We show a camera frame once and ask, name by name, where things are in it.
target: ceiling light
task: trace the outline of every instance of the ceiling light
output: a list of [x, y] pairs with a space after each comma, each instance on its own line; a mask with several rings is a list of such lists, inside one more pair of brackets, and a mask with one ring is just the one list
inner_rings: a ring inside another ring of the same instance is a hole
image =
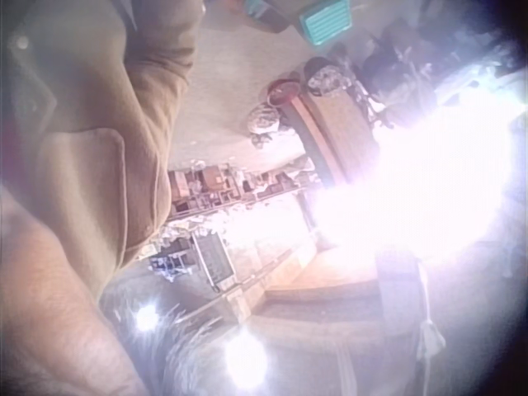
[[240, 389], [255, 389], [266, 376], [264, 346], [247, 332], [236, 336], [225, 348], [228, 372]]
[[136, 327], [141, 332], [153, 330], [158, 325], [159, 316], [156, 313], [156, 307], [147, 305], [141, 308], [135, 315]]

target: jacket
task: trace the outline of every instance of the jacket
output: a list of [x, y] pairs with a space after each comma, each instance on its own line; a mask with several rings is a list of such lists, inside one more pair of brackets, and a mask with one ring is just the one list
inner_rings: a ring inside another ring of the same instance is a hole
[[201, 0], [39, 0], [8, 41], [24, 206], [99, 298], [170, 210], [167, 161]]

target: tan sleeve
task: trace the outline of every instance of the tan sleeve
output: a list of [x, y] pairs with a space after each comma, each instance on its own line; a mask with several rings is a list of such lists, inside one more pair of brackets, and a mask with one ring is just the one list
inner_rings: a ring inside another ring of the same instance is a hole
[[153, 140], [167, 161], [172, 126], [187, 88], [202, 0], [132, 0], [137, 35], [126, 61]]

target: lens flare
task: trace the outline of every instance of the lens flare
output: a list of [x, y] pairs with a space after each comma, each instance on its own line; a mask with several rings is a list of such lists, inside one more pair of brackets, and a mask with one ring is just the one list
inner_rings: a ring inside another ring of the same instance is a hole
[[156, 313], [156, 307], [147, 305], [141, 308], [135, 315], [135, 323], [138, 330], [141, 332], [148, 332], [154, 330], [158, 326], [159, 316]]
[[368, 184], [322, 192], [315, 214], [323, 233], [363, 251], [390, 244], [421, 258], [482, 237], [510, 175], [507, 126], [524, 107], [482, 89], [463, 98], [412, 130], [391, 130]]
[[255, 389], [267, 371], [266, 351], [262, 344], [247, 332], [236, 336], [225, 348], [228, 372], [240, 389]]

